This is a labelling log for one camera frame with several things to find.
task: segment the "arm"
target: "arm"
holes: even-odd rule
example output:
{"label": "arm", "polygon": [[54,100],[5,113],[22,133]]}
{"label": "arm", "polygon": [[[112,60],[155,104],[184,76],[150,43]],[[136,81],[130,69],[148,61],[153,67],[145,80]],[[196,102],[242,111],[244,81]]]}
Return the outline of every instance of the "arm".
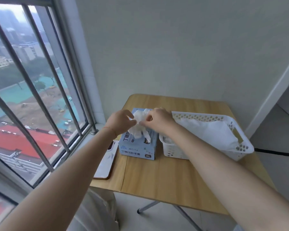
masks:
{"label": "arm", "polygon": [[169,136],[189,157],[208,187],[246,230],[289,230],[289,202],[252,172],[177,124],[164,109],[142,122]]}
{"label": "arm", "polygon": [[137,121],[113,113],[94,138],[35,188],[0,225],[0,231],[66,230],[112,140]]}

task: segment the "hand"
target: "hand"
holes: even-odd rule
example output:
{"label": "hand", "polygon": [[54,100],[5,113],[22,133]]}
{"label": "hand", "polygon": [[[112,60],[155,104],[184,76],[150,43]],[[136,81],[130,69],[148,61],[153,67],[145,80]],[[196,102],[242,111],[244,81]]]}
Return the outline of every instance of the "hand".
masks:
{"label": "hand", "polygon": [[171,111],[168,112],[164,108],[155,108],[148,113],[146,120],[139,122],[139,124],[167,135],[167,128],[176,124],[176,122],[172,117]]}
{"label": "hand", "polygon": [[108,118],[105,127],[111,128],[116,136],[123,134],[137,124],[136,120],[130,120],[128,116],[134,118],[134,115],[129,110],[119,110]]}

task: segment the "left hand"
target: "left hand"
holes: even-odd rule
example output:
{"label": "left hand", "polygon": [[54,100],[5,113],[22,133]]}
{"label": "left hand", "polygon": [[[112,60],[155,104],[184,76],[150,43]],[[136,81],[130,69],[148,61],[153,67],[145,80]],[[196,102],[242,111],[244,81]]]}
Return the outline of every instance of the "left hand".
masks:
{"label": "left hand", "polygon": [[107,120],[105,127],[109,127],[114,130],[115,134],[118,136],[129,130],[132,126],[137,124],[136,120],[130,120],[134,118],[134,115],[129,110],[119,110],[114,112]]}

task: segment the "sky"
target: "sky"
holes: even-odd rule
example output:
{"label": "sky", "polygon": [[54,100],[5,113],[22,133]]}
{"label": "sky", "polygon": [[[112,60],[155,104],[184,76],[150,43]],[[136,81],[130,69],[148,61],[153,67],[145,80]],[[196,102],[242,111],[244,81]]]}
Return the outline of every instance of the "sky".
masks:
{"label": "sky", "polygon": [[[21,5],[10,5],[10,4],[0,4],[0,9],[10,9],[14,12],[15,17],[19,22],[26,22],[26,18],[23,15],[23,9]],[[31,12],[36,13],[36,9],[34,6],[29,6]]]}

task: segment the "blue box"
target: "blue box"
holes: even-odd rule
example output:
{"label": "blue box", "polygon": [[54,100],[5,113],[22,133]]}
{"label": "blue box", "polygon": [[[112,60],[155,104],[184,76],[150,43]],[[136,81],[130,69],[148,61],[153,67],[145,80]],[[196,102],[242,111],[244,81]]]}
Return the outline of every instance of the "blue box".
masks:
{"label": "blue box", "polygon": [[[133,108],[132,113],[136,110],[143,111],[145,109]],[[147,142],[147,139],[143,135],[140,139],[135,139],[129,132],[122,134],[119,140],[119,151],[121,155],[154,160],[158,133],[149,128],[147,128],[147,131],[151,137],[150,143]]]}

